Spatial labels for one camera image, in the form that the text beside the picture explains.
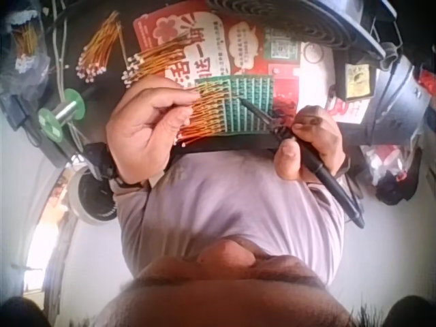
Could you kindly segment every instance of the hand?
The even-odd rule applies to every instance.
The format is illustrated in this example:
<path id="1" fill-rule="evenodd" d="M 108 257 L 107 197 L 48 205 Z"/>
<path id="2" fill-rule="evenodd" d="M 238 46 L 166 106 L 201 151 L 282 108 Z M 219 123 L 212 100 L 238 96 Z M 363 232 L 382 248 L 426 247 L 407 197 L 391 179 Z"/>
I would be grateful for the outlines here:
<path id="1" fill-rule="evenodd" d="M 172 80 L 148 76 L 129 89 L 106 126 L 120 177 L 129 184 L 161 172 L 180 127 L 189 123 L 199 94 Z"/>
<path id="2" fill-rule="evenodd" d="M 319 106 L 307 106 L 295 117 L 292 131 L 309 142 L 320 153 L 324 165 L 334 176 L 345 160 L 342 135 L 333 118 Z M 274 158 L 277 174 L 287 181 L 318 183 L 317 178 L 301 166 L 300 146 L 295 140 L 284 140 Z"/>

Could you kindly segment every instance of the pink flower print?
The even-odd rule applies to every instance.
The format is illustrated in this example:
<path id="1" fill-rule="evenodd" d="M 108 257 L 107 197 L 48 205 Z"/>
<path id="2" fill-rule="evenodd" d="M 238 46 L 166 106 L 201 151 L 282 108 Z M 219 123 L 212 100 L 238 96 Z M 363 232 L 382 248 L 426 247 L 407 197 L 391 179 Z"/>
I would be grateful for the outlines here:
<path id="1" fill-rule="evenodd" d="M 171 41 L 177 37 L 177 29 L 174 27 L 176 21 L 173 19 L 161 18 L 156 22 L 157 27 L 153 31 L 153 36 L 160 39 L 159 43 Z"/>

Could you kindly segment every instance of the eyebrow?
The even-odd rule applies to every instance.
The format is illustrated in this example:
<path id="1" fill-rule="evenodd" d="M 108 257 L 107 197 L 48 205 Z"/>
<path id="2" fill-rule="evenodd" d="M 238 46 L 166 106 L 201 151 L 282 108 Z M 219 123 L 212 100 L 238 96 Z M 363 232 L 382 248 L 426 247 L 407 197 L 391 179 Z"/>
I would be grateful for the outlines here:
<path id="1" fill-rule="evenodd" d="M 260 274 L 253 278 L 242 279 L 246 281 L 277 281 L 281 283 L 289 283 L 293 285 L 303 285 L 318 290 L 325 290 L 326 286 L 317 277 L 310 276 L 289 276 L 285 274 Z M 135 279 L 124 290 L 124 293 L 137 291 L 146 287 L 153 286 L 180 286 L 192 281 L 192 279 L 165 279 L 165 278 L 148 278 L 148 279 Z"/>

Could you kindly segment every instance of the wire bundle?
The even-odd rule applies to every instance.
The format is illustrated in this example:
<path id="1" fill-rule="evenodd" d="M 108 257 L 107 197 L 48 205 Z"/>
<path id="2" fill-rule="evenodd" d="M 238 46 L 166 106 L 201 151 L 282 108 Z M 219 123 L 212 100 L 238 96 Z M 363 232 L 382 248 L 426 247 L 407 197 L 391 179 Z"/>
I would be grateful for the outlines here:
<path id="1" fill-rule="evenodd" d="M 200 99 L 192 106 L 190 124 L 183 126 L 174 141 L 187 146 L 201 138 L 225 131 L 224 101 L 231 98 L 229 89 L 220 82 L 205 82 L 196 87 Z"/>
<path id="2" fill-rule="evenodd" d="M 123 72 L 121 77 L 126 88 L 128 89 L 142 77 L 162 73 L 168 66 L 183 60 L 185 58 L 184 47 L 194 42 L 195 40 L 190 39 L 188 34 L 184 33 L 172 41 L 127 58 L 127 71 Z"/>
<path id="3" fill-rule="evenodd" d="M 32 57 L 35 54 L 37 35 L 30 22 L 19 29 L 13 30 L 12 35 L 17 47 L 17 57 Z"/>
<path id="4" fill-rule="evenodd" d="M 121 50 L 125 57 L 121 23 L 118 16 L 118 12 L 111 13 L 92 40 L 83 48 L 76 70 L 77 76 L 81 79 L 85 78 L 86 83 L 94 82 L 94 77 L 106 71 L 109 56 L 117 38 L 120 39 Z"/>
<path id="5" fill-rule="evenodd" d="M 31 21 L 12 29 L 16 46 L 15 68 L 20 74 L 27 72 L 35 60 L 37 34 Z"/>

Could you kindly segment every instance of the t-shirt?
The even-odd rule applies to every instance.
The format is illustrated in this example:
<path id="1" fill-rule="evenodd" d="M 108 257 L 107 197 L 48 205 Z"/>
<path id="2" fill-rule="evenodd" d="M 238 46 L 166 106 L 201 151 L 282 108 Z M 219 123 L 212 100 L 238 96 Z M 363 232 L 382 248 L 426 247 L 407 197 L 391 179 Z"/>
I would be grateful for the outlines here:
<path id="1" fill-rule="evenodd" d="M 112 189 L 133 276 L 163 255 L 191 257 L 227 236 L 294 255 L 327 285 L 342 256 L 341 207 L 322 185 L 280 179 L 268 151 L 189 154 L 152 189 Z"/>

